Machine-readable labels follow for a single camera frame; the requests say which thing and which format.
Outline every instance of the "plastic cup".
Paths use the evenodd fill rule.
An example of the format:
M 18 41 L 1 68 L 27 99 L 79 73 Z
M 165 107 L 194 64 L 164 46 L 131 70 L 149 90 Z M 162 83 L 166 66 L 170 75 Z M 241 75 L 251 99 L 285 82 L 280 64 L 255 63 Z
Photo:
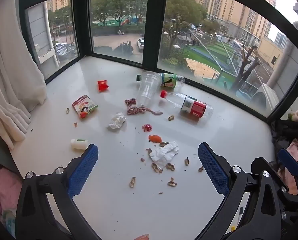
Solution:
M 148 107 L 154 93 L 161 85 L 161 76 L 152 71 L 144 72 L 141 75 L 141 83 L 137 95 L 137 106 Z

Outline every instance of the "curtain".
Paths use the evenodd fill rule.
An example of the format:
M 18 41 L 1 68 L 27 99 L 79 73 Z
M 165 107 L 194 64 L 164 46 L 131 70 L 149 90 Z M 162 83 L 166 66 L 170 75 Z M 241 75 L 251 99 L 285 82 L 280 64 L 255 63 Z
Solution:
M 15 0 L 0 0 L 0 136 L 10 149 L 25 139 L 30 113 L 46 84 L 22 37 Z

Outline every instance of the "bottle cap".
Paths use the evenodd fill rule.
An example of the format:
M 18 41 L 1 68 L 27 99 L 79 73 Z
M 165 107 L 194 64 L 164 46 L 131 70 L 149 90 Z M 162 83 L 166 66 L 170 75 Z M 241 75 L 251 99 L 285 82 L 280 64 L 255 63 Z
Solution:
M 160 97 L 162 97 L 162 98 L 166 98 L 167 94 L 168 94 L 167 91 L 162 90 L 162 91 L 161 91 L 161 94 L 160 94 Z

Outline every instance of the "air conditioner unit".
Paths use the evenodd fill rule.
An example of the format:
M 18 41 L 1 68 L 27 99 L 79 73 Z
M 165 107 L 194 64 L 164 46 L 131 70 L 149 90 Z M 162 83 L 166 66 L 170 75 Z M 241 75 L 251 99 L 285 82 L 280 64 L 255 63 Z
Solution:
M 251 102 L 265 114 L 270 114 L 279 103 L 279 99 L 276 92 L 263 83 L 251 98 Z

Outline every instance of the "green label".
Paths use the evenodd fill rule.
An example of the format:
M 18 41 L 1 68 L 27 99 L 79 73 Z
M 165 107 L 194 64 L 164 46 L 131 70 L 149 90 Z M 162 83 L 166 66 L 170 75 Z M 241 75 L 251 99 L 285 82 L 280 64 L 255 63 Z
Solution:
M 177 83 L 177 75 L 176 74 L 167 74 L 162 73 L 162 87 L 174 88 Z

